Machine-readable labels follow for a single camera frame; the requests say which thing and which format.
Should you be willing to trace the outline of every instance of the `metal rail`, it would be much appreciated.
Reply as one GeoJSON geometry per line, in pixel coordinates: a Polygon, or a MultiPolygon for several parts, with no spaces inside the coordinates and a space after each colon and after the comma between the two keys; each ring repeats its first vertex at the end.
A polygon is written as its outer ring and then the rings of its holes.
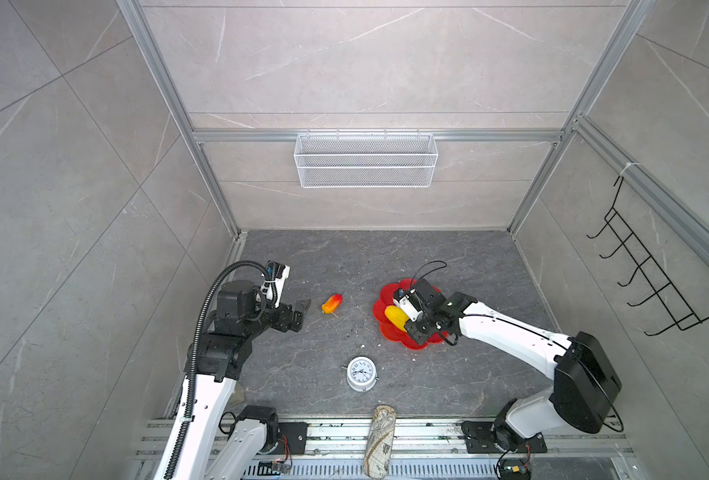
{"type": "Polygon", "coordinates": [[[556,128],[255,128],[255,129],[206,129],[194,130],[197,142],[226,141],[296,141],[300,134],[357,134],[357,133],[406,134],[420,132],[432,134],[437,141],[551,141],[559,142],[562,130],[556,128]]]}
{"type": "Polygon", "coordinates": [[[575,102],[570,115],[568,115],[568,120],[562,128],[563,135],[560,144],[552,148],[546,155],[546,159],[541,164],[541,168],[539,168],[530,188],[514,213],[512,221],[509,222],[509,226],[506,228],[512,235],[517,234],[522,222],[525,221],[535,201],[541,195],[541,190],[543,190],[547,180],[551,177],[551,173],[557,166],[562,153],[573,138],[575,131],[571,124],[575,122],[576,118],[589,112],[591,106],[599,97],[602,87],[608,82],[608,78],[615,70],[615,66],[621,60],[624,52],[626,52],[654,3],[655,0],[631,0],[627,5],[621,20],[608,41],[608,46],[605,47],[605,51],[602,53],[594,71],[591,72],[589,81],[586,82],[584,90],[581,92],[578,101],[575,102]]]}
{"type": "Polygon", "coordinates": [[[213,173],[210,162],[208,162],[201,146],[192,136],[192,122],[189,120],[189,116],[184,109],[184,104],[176,91],[176,86],[173,84],[165,62],[162,60],[162,54],[159,51],[157,43],[155,43],[146,18],[144,18],[141,5],[138,4],[138,0],[117,0],[117,5],[119,5],[122,11],[122,15],[125,16],[130,32],[133,33],[133,38],[135,38],[136,43],[138,43],[141,55],[143,55],[146,60],[149,71],[152,72],[152,77],[155,79],[163,99],[165,99],[173,121],[176,122],[176,126],[181,131],[181,136],[186,143],[186,147],[189,149],[189,153],[192,154],[192,157],[195,159],[195,164],[200,170],[202,179],[206,182],[208,191],[215,201],[215,205],[218,208],[218,212],[221,214],[221,218],[224,220],[224,224],[229,230],[229,234],[236,238],[239,234],[239,228],[234,221],[234,215],[229,210],[226,197],[224,197],[221,185],[218,183],[218,179],[213,173]]]}
{"type": "Polygon", "coordinates": [[[630,162],[635,164],[624,171],[625,181],[709,265],[709,226],[589,118],[579,117],[575,129],[615,171],[620,173],[630,162]]]}
{"type": "MultiPolygon", "coordinates": [[[[392,458],[498,458],[500,454],[466,453],[465,436],[461,422],[470,419],[492,422],[493,418],[398,418],[394,432],[392,458]]],[[[370,430],[371,418],[308,418],[281,416],[281,421],[306,422],[309,424],[306,452],[293,458],[340,458],[361,459],[370,430]]],[[[231,419],[225,418],[222,427],[228,430],[231,419]]],[[[150,420],[137,433],[138,441],[133,448],[136,460],[153,460],[162,456],[172,420],[150,420]]],[[[211,451],[214,458],[226,444],[226,436],[216,435],[211,451]]],[[[598,434],[589,435],[572,428],[545,435],[548,452],[534,454],[550,458],[566,457],[633,457],[629,442],[623,434],[603,428],[598,434]]]]}

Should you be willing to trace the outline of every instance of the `metal hook rack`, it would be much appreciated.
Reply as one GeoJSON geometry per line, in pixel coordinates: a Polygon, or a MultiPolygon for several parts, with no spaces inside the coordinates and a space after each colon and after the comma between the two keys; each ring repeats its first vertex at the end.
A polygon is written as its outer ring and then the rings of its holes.
{"type": "Polygon", "coordinates": [[[702,318],[699,317],[699,315],[698,315],[697,313],[695,313],[695,311],[693,311],[693,308],[690,306],[690,303],[688,303],[687,300],[685,299],[685,297],[682,295],[682,293],[680,293],[680,291],[679,291],[679,289],[677,288],[677,286],[674,284],[674,282],[671,281],[671,278],[669,278],[669,275],[666,274],[666,272],[664,271],[663,268],[661,268],[661,265],[658,264],[658,261],[655,259],[655,257],[653,257],[653,254],[651,254],[650,251],[647,249],[647,246],[642,243],[642,240],[639,238],[639,236],[637,236],[637,234],[634,232],[634,230],[631,229],[631,227],[629,226],[629,224],[626,223],[626,220],[624,219],[624,217],[621,216],[621,214],[620,214],[620,213],[618,212],[618,210],[615,208],[615,202],[618,200],[618,194],[621,192],[621,186],[623,185],[623,183],[624,183],[624,178],[623,178],[623,177],[619,176],[617,179],[615,179],[615,183],[613,184],[613,186],[615,187],[616,185],[618,185],[618,189],[615,191],[615,197],[613,198],[613,204],[610,206],[610,209],[608,210],[608,213],[605,214],[605,216],[604,216],[605,225],[602,226],[602,228],[599,230],[599,232],[597,233],[597,235],[594,235],[594,236],[592,236],[592,235],[587,235],[587,237],[588,237],[588,238],[592,238],[592,239],[593,239],[593,238],[597,238],[603,231],[605,231],[606,228],[610,228],[610,230],[613,232],[613,234],[615,235],[615,237],[618,238],[618,241],[620,241],[621,243],[615,248],[615,250],[612,251],[612,253],[610,253],[610,255],[607,255],[607,256],[606,256],[606,255],[600,255],[600,258],[608,259],[608,258],[610,258],[611,256],[615,255],[615,254],[623,247],[624,250],[626,250],[626,253],[629,254],[629,256],[631,257],[631,259],[632,259],[632,260],[635,262],[635,264],[636,264],[635,271],[631,274],[631,278],[629,278],[629,281],[628,281],[628,282],[626,282],[626,283],[616,282],[616,283],[618,283],[619,286],[629,286],[629,285],[631,284],[631,282],[635,279],[635,276],[637,276],[637,272],[640,272],[640,273],[642,273],[642,276],[645,278],[645,281],[646,281],[647,284],[650,286],[650,288],[653,289],[653,293],[651,293],[650,295],[648,295],[643,301],[637,302],[637,303],[629,303],[629,302],[627,302],[626,304],[629,305],[629,306],[640,306],[640,305],[642,305],[643,303],[645,303],[645,302],[647,302],[647,301],[649,301],[649,300],[651,300],[651,299],[653,299],[653,298],[658,298],[658,301],[660,301],[661,304],[662,304],[662,305],[664,306],[664,308],[666,309],[666,313],[669,315],[669,318],[671,318],[672,324],[669,325],[669,326],[667,326],[667,327],[664,328],[663,330],[660,330],[660,331],[656,332],[656,333],[648,333],[648,332],[645,332],[645,334],[646,334],[647,336],[660,335],[660,334],[662,334],[663,332],[665,332],[665,331],[669,330],[670,328],[672,328],[673,326],[675,326],[676,328],[678,328],[680,331],[685,331],[685,330],[688,330],[688,329],[690,329],[690,328],[693,328],[694,326],[700,325],[700,324],[702,324],[703,322],[709,320],[709,316],[707,316],[707,317],[705,317],[705,318],[702,319],[702,318]],[[624,225],[626,226],[626,228],[629,230],[630,234],[627,235],[627,236],[625,236],[625,238],[621,238],[621,236],[618,234],[618,231],[616,230],[616,228],[614,228],[612,225],[610,225],[610,222],[611,222],[613,219],[615,219],[615,218],[618,218],[621,222],[623,222],[623,224],[624,224],[624,225]],[[645,256],[645,258],[644,258],[642,261],[637,260],[637,257],[634,256],[634,255],[631,253],[631,251],[629,250],[629,247],[627,246],[627,242],[628,242],[629,240],[631,240],[631,239],[637,240],[637,242],[642,246],[642,249],[645,251],[646,256],[645,256]],[[651,282],[651,280],[650,280],[650,278],[648,277],[648,275],[647,275],[647,274],[645,273],[645,271],[642,269],[643,265],[644,265],[644,264],[647,264],[647,263],[649,263],[649,262],[652,262],[653,264],[655,264],[655,267],[660,271],[660,273],[661,273],[661,274],[663,275],[663,277],[665,278],[665,284],[664,284],[663,286],[659,287],[659,288],[656,288],[656,287],[653,285],[653,283],[651,282]],[[671,290],[673,290],[673,291],[680,297],[680,299],[682,300],[683,304],[684,304],[684,305],[686,306],[686,308],[687,308],[688,313],[687,313],[685,316],[683,316],[682,318],[680,318],[679,320],[677,320],[677,319],[675,318],[674,314],[673,314],[673,313],[671,312],[671,310],[669,309],[669,306],[667,305],[667,303],[664,301],[664,299],[661,298],[661,292],[664,291],[664,290],[666,290],[666,289],[671,289],[671,290]],[[689,319],[689,318],[691,318],[691,317],[694,317],[695,320],[697,320],[697,322],[692,323],[692,324],[687,325],[687,326],[682,326],[682,325],[681,325],[682,322],[684,322],[685,320],[687,320],[687,319],[689,319]]]}

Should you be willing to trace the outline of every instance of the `clock face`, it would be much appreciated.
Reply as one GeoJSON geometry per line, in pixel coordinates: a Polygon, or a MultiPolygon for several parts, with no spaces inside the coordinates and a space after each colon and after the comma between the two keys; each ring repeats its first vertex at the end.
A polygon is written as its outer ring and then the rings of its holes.
{"type": "Polygon", "coordinates": [[[365,383],[373,378],[373,364],[366,360],[357,360],[349,367],[349,374],[355,382],[365,383]]]}

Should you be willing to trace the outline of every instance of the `black cable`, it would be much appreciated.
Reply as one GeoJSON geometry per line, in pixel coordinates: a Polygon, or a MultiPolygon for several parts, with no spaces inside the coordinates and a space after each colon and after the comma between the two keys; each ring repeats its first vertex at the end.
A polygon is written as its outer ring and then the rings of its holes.
{"type": "Polygon", "coordinates": [[[223,433],[226,436],[226,439],[228,440],[232,436],[232,433],[234,433],[234,425],[236,425],[236,424],[237,424],[237,417],[234,416],[234,413],[224,412],[224,415],[221,416],[221,420],[218,420],[218,429],[221,430],[221,433],[223,433]],[[224,417],[227,415],[232,416],[232,427],[229,428],[229,433],[224,432],[224,428],[221,428],[221,422],[224,421],[224,417]]]}
{"type": "Polygon", "coordinates": [[[533,330],[531,330],[531,329],[529,329],[529,328],[525,328],[525,327],[522,326],[522,325],[518,325],[517,323],[510,322],[510,321],[508,321],[508,320],[506,320],[506,319],[503,319],[503,318],[501,318],[501,317],[499,317],[499,316],[484,315],[484,314],[482,314],[482,313],[464,313],[463,316],[484,316],[485,318],[490,318],[490,319],[493,319],[493,320],[499,320],[499,321],[504,322],[504,323],[509,323],[510,325],[518,326],[519,328],[523,329],[523,330],[526,331],[526,332],[531,332],[531,333],[534,334],[534,335],[540,336],[542,339],[545,339],[545,340],[550,341],[551,343],[554,343],[555,345],[557,345],[559,348],[563,349],[563,350],[566,351],[566,352],[568,351],[568,349],[566,349],[564,346],[560,345],[558,342],[556,342],[556,341],[550,339],[548,336],[543,335],[542,333],[534,332],[533,330]]]}
{"type": "Polygon", "coordinates": [[[274,306],[274,303],[277,302],[277,297],[278,297],[278,294],[277,294],[277,282],[275,282],[275,280],[277,279],[277,269],[276,269],[276,268],[273,268],[273,267],[269,267],[269,268],[268,268],[268,272],[269,272],[269,276],[266,277],[266,279],[268,280],[269,286],[272,288],[272,303],[269,304],[269,305],[267,306],[267,308],[268,308],[269,310],[272,310],[272,309],[276,308],[276,307],[274,306]]]}
{"type": "Polygon", "coordinates": [[[455,335],[455,341],[454,341],[454,342],[451,342],[450,340],[448,340],[448,338],[445,337],[445,335],[443,335],[442,332],[437,332],[437,335],[439,335],[439,338],[441,338],[442,340],[445,340],[445,343],[447,343],[447,344],[450,345],[450,346],[456,346],[456,345],[458,345],[458,337],[459,337],[458,335],[455,335]]]}
{"type": "Polygon", "coordinates": [[[499,457],[499,461],[495,463],[494,472],[496,478],[501,478],[501,462],[503,461],[503,457],[510,452],[511,450],[506,450],[505,452],[503,452],[499,457]]]}
{"type": "Polygon", "coordinates": [[[412,277],[410,277],[410,286],[409,286],[408,288],[409,288],[409,289],[410,289],[410,288],[413,288],[413,284],[416,283],[416,280],[421,280],[421,279],[424,278],[426,275],[429,275],[429,274],[431,274],[432,272],[436,272],[437,270],[442,270],[442,269],[445,268],[446,266],[448,266],[448,264],[447,264],[447,262],[445,262],[444,260],[432,260],[432,261],[430,261],[430,262],[426,262],[426,264],[423,264],[418,270],[416,270],[416,273],[413,274],[412,277]],[[437,267],[437,268],[435,268],[435,269],[433,269],[433,270],[429,270],[428,272],[426,272],[426,274],[423,274],[422,276],[416,278],[416,275],[418,275],[419,272],[420,272],[421,270],[423,270],[423,268],[424,268],[425,266],[431,265],[431,264],[443,264],[443,265],[442,265],[442,266],[439,266],[439,267],[437,267]]]}
{"type": "MultiPolygon", "coordinates": [[[[574,342],[574,343],[578,343],[579,345],[582,345],[582,346],[584,346],[584,347],[586,347],[586,348],[589,348],[589,346],[587,346],[587,345],[584,344],[584,343],[578,342],[578,341],[576,341],[576,340],[573,340],[573,342],[574,342]]],[[[612,426],[609,426],[609,425],[608,425],[607,423],[605,423],[605,422],[603,422],[602,425],[608,427],[608,428],[611,429],[613,432],[623,433],[623,432],[624,432],[624,429],[625,429],[625,428],[624,428],[624,421],[621,420],[621,416],[618,415],[618,410],[615,409],[615,405],[613,405],[613,402],[610,401],[610,397],[609,397],[608,394],[605,392],[605,389],[602,388],[602,384],[599,382],[599,380],[597,379],[597,377],[594,376],[594,373],[591,372],[591,370],[589,369],[589,367],[586,366],[586,364],[584,364],[584,362],[582,362],[581,360],[579,360],[577,357],[576,357],[575,360],[579,363],[579,365],[580,365],[581,367],[583,367],[584,370],[586,370],[587,373],[589,373],[589,376],[591,377],[591,379],[594,380],[594,382],[597,384],[597,386],[599,387],[599,391],[602,392],[602,395],[605,396],[605,400],[608,402],[608,405],[610,406],[610,408],[613,409],[613,417],[612,417],[612,418],[617,418],[617,419],[618,419],[618,423],[621,424],[621,429],[618,429],[618,428],[614,428],[614,427],[612,427],[612,426]]]]}
{"type": "Polygon", "coordinates": [[[264,292],[261,292],[261,289],[257,286],[253,287],[253,291],[258,294],[258,298],[261,301],[261,309],[258,311],[258,315],[245,317],[245,320],[250,320],[251,322],[255,322],[256,320],[261,319],[261,315],[263,315],[264,311],[268,308],[268,302],[266,300],[264,292]]]}
{"type": "Polygon", "coordinates": [[[218,276],[216,276],[215,278],[215,281],[211,285],[210,290],[208,290],[206,299],[202,303],[202,308],[200,309],[200,313],[197,317],[195,338],[194,340],[192,340],[192,354],[189,356],[189,382],[188,388],[186,389],[186,403],[184,405],[183,416],[184,420],[181,424],[181,427],[178,429],[178,436],[176,437],[176,442],[173,444],[173,451],[170,455],[170,461],[168,462],[168,466],[165,470],[164,478],[166,480],[173,478],[173,475],[176,473],[176,467],[178,466],[178,457],[181,456],[181,450],[184,448],[184,441],[186,440],[186,433],[189,431],[189,423],[192,421],[192,410],[195,408],[195,389],[197,385],[197,358],[199,357],[202,327],[205,325],[206,317],[208,316],[208,312],[210,311],[211,302],[213,301],[213,297],[215,296],[218,287],[230,273],[240,268],[241,266],[252,266],[253,268],[258,269],[262,274],[264,274],[264,278],[269,278],[269,272],[266,271],[266,268],[262,264],[259,264],[258,262],[253,262],[253,260],[239,260],[237,262],[234,262],[234,264],[227,266],[220,274],[218,274],[218,276]]]}

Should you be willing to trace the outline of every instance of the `zip tie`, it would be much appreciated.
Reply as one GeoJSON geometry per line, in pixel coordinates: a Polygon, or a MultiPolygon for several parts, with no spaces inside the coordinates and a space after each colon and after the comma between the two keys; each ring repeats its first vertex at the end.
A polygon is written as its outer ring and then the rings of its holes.
{"type": "Polygon", "coordinates": [[[626,166],[624,166],[623,170],[621,170],[621,172],[618,174],[618,177],[623,177],[624,172],[626,172],[626,169],[632,165],[642,165],[642,164],[638,164],[637,162],[626,162],[626,166]]]}

